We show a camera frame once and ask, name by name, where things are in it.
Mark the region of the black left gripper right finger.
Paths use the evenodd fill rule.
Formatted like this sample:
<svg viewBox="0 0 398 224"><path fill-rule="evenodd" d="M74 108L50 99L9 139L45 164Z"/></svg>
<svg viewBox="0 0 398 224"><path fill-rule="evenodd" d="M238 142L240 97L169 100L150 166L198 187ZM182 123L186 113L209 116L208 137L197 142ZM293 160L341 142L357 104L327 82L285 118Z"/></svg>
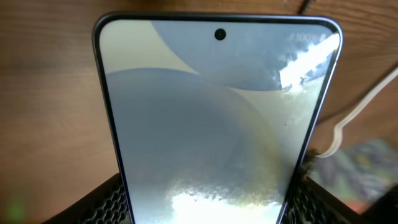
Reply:
<svg viewBox="0 0 398 224"><path fill-rule="evenodd" d="M292 181L287 194L284 224L369 224L307 176Z"/></svg>

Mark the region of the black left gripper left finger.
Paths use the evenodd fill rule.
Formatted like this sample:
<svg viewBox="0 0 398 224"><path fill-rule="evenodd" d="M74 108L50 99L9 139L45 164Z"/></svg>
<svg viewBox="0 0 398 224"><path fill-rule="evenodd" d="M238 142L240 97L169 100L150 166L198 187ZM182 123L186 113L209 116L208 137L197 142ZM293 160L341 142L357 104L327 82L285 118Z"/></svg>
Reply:
<svg viewBox="0 0 398 224"><path fill-rule="evenodd" d="M44 224L125 224L129 205L122 179L115 174L79 201Z"/></svg>

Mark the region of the blue Galaxy smartphone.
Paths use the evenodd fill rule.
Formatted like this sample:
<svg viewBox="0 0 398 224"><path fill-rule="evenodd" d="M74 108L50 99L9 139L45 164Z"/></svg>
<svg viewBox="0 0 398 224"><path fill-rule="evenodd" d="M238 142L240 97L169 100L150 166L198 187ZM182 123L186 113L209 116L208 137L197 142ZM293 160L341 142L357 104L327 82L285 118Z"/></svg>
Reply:
<svg viewBox="0 0 398 224"><path fill-rule="evenodd" d="M337 22L115 12L92 43L131 222L282 222L340 56Z"/></svg>

